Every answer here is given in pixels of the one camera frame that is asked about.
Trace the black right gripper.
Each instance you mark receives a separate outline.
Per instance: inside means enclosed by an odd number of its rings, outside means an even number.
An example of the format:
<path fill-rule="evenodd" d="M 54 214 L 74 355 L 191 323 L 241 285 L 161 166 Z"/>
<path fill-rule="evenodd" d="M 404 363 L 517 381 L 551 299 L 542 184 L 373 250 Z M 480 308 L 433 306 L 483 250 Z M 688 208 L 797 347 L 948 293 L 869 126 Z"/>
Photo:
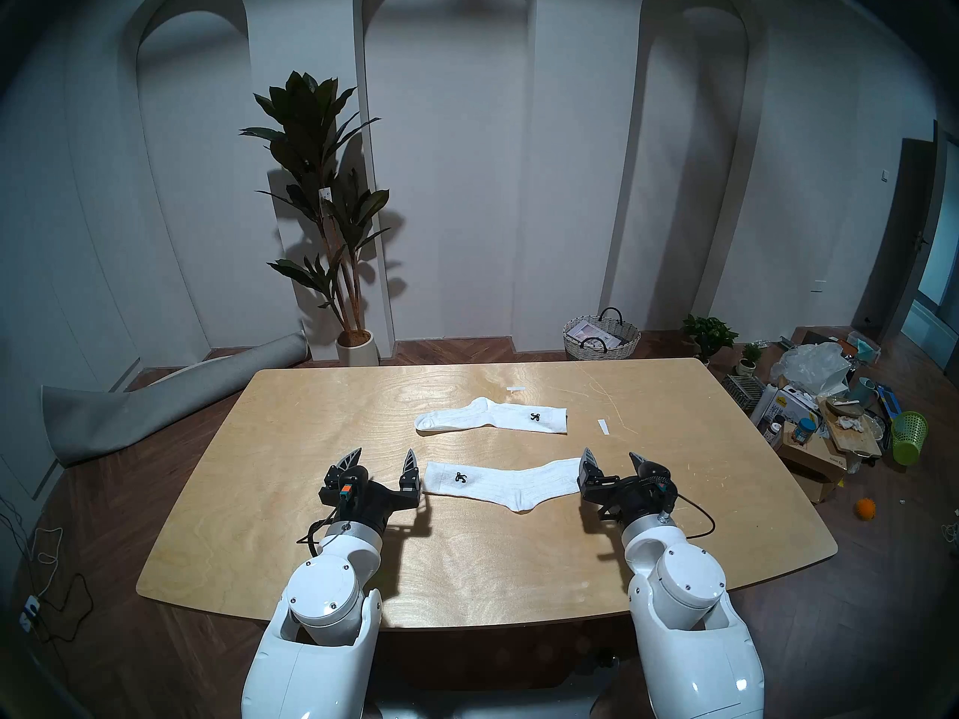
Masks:
<path fill-rule="evenodd" d="M 678 489 L 670 471 L 662 464 L 628 452 L 636 474 L 628 477 L 605 476 L 589 448 L 580 457 L 578 488 L 586 502 L 599 507 L 602 521 L 632 524 L 648 515 L 670 515 L 678 498 Z"/>

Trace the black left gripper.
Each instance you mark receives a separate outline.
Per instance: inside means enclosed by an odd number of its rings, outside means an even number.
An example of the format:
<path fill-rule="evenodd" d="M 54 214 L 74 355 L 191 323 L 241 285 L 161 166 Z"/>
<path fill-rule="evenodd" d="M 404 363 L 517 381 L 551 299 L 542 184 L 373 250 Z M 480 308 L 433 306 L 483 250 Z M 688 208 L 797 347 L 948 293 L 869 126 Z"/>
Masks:
<path fill-rule="evenodd" d="M 371 529 L 385 529 L 390 516 L 418 508 L 421 479 L 416 454 L 406 451 L 399 489 L 390 490 L 357 467 L 361 448 L 348 452 L 332 467 L 318 492 L 320 501 L 337 509 L 336 522 L 356 522 Z"/>

